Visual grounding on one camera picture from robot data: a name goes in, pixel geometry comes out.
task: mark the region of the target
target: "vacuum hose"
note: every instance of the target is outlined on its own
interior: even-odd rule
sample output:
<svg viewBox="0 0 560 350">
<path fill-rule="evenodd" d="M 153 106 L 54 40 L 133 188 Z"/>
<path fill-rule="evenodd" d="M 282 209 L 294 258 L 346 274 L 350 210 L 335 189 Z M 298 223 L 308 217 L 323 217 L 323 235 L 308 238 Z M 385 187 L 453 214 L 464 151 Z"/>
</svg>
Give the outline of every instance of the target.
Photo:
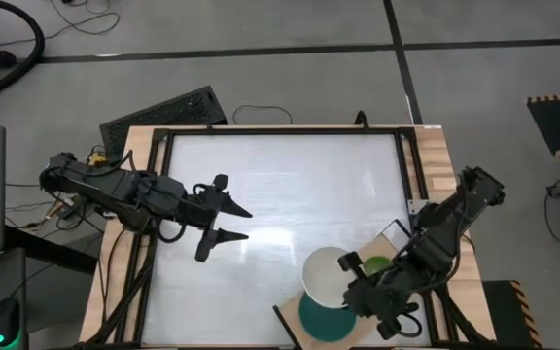
<svg viewBox="0 0 560 350">
<path fill-rule="evenodd" d="M 7 2 L 0 1 L 0 9 L 9 11 L 22 18 L 34 32 L 34 37 L 36 39 L 36 45 L 34 46 L 34 50 L 31 52 L 31 54 L 12 72 L 10 72 L 4 78 L 0 79 L 0 90 L 2 90 L 27 74 L 27 72 L 29 72 L 29 70 L 33 68 L 36 63 L 38 63 L 38 60 L 42 57 L 43 52 L 45 51 L 45 34 L 43 34 L 43 31 L 42 29 L 40 29 L 40 26 L 38 25 L 36 20 L 34 20 L 34 18 L 27 14 L 27 12 L 21 10 L 20 8 Z"/>
</svg>

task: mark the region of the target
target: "white tabletop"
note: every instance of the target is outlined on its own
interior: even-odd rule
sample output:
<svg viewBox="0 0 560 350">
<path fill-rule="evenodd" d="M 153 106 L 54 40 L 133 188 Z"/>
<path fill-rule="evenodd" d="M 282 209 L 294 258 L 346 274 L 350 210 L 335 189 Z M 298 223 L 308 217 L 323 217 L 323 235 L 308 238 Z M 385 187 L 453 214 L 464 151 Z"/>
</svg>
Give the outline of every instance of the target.
<svg viewBox="0 0 560 350">
<path fill-rule="evenodd" d="M 302 290 L 301 266 L 323 246 L 357 250 L 408 217 L 391 135 L 176 136 L 169 176 L 190 189 L 229 176 L 232 198 L 254 218 L 220 214 L 216 228 L 248 234 L 193 259 L 201 231 L 159 243 L 143 342 L 155 345 L 292 344 L 272 310 Z M 164 223 L 173 236 L 178 225 Z M 398 249 L 406 237 L 389 236 Z M 426 329 L 422 300 L 414 315 Z M 403 329 L 415 326 L 400 318 Z M 395 345 L 425 345 L 426 330 Z M 386 345 L 374 332 L 361 345 Z"/>
</svg>

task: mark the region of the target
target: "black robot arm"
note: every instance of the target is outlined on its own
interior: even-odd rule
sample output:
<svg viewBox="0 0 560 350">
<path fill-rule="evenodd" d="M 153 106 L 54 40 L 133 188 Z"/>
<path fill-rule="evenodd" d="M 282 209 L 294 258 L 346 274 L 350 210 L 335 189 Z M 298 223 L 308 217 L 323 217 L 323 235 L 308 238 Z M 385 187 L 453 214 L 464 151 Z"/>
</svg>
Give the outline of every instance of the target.
<svg viewBox="0 0 560 350">
<path fill-rule="evenodd" d="M 386 269 L 366 276 L 356 252 L 338 260 L 356 280 L 343 294 L 346 307 L 358 316 L 375 315 L 384 339 L 401 333 L 397 318 L 416 309 L 413 293 L 428 292 L 446 283 L 460 261 L 460 239 L 489 205 L 503 202 L 503 185 L 481 168 L 466 168 L 457 191 L 441 204 L 430 203 L 413 217 L 414 235 Z"/>
<path fill-rule="evenodd" d="M 62 153 L 50 159 L 40 175 L 40 186 L 55 193 L 75 193 L 115 213 L 127 230 L 137 234 L 153 234 L 161 241 L 172 243 L 183 236 L 187 226 L 200 228 L 202 238 L 195 259 L 204 262 L 210 250 L 219 243 L 247 239 L 248 236 L 213 228 L 220 212 L 251 218 L 252 215 L 236 204 L 224 190 L 227 175 L 217 175 L 212 185 L 197 184 L 187 193 L 182 183 L 149 171 L 122 170 L 115 167 L 94 167 L 78 162 L 72 154 Z M 181 225 L 172 238 L 159 229 L 162 220 Z"/>
</svg>

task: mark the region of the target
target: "black keyboard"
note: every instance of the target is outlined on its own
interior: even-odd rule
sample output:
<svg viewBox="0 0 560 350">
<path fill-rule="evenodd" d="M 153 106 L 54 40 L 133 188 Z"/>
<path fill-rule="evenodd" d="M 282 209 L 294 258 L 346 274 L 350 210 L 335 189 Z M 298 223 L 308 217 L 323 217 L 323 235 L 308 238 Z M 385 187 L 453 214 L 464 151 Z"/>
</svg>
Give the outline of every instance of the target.
<svg viewBox="0 0 560 350">
<path fill-rule="evenodd" d="M 196 125 L 227 123 L 211 87 L 202 87 L 155 106 L 100 125 L 103 144 L 110 162 L 123 157 L 130 126 Z"/>
</svg>

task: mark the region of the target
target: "gray floor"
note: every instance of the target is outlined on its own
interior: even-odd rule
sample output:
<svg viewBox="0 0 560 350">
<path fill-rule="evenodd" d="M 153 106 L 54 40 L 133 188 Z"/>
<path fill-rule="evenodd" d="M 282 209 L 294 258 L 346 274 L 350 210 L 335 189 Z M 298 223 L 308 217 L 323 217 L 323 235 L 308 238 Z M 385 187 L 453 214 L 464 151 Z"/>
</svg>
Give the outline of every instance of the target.
<svg viewBox="0 0 560 350">
<path fill-rule="evenodd" d="M 101 1 L 92 0 L 91 7 L 100 8 Z M 65 24 L 49 1 L 13 2 L 47 34 Z M 560 1 L 394 5 L 407 43 L 560 38 Z M 114 31 L 66 31 L 49 41 L 47 55 L 392 41 L 381 1 L 375 0 L 113 0 L 112 9 L 122 15 Z M 71 19 L 87 17 L 81 8 L 62 11 Z M 26 35 L 18 22 L 0 14 L 0 42 Z M 10 47 L 21 55 L 28 48 Z M 550 156 L 525 107 L 528 96 L 560 93 L 560 47 L 408 52 L 407 60 L 424 122 L 444 126 L 455 168 L 480 165 L 506 185 L 505 205 L 472 227 L 482 277 L 519 280 L 544 345 L 560 348 L 560 245 L 543 221 L 544 188 L 560 177 L 560 159 Z M 241 104 L 275 104 L 291 111 L 296 123 L 350 123 L 360 109 L 372 123 L 410 123 L 392 52 L 44 64 L 0 93 L 0 124 L 9 140 L 7 179 L 35 183 L 48 157 L 60 151 L 84 155 L 100 143 L 99 124 L 206 85 L 227 114 Z M 243 123 L 283 123 L 281 118 L 273 111 L 240 116 Z M 7 196 L 8 205 L 45 199 L 24 189 L 9 189 Z M 560 201 L 550 204 L 560 234 Z M 13 220 L 29 222 L 39 214 Z M 89 282 L 82 282 L 74 289 L 77 299 L 88 295 Z M 49 305 L 66 307 L 58 300 Z M 73 314 L 52 320 L 64 323 L 35 332 L 32 344 L 70 345 L 80 320 Z"/>
</svg>

